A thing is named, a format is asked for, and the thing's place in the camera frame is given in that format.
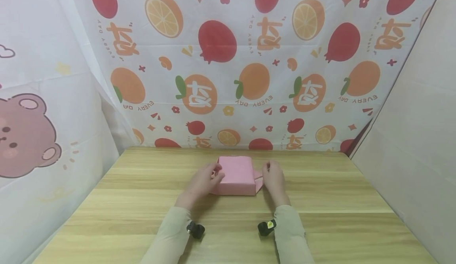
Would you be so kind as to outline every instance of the wood grain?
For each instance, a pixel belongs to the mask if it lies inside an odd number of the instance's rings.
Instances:
[[[239,150],[126,150],[36,259],[36,264],[134,264],[200,166],[218,156],[247,155],[255,168],[277,160],[318,264],[435,263],[391,208],[342,153]],[[179,263],[278,263],[267,191],[255,197],[208,196],[192,212],[206,227]]]

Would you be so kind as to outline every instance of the cartoon bear print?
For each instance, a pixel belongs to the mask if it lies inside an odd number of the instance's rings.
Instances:
[[[0,177],[19,178],[54,164],[62,154],[56,130],[35,94],[0,99]]]

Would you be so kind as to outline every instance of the person's right hand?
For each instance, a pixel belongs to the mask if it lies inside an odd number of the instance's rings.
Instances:
[[[279,163],[274,160],[269,160],[263,166],[262,171],[264,185],[271,194],[275,207],[282,205],[290,206],[290,198],[288,198],[288,195],[285,192],[284,172],[280,168]]]

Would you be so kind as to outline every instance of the folded pink paper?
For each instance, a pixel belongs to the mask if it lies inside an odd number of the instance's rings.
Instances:
[[[254,170],[248,156],[220,156],[225,177],[211,192],[224,196],[254,196],[263,186],[263,175]]]

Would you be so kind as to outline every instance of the beige sleeve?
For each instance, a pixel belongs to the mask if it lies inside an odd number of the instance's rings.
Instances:
[[[279,206],[275,209],[274,219],[277,223],[274,235],[280,264],[315,263],[297,211],[292,206]]]
[[[189,210],[172,207],[163,219],[141,264],[177,264],[187,245],[187,225],[190,221]]]

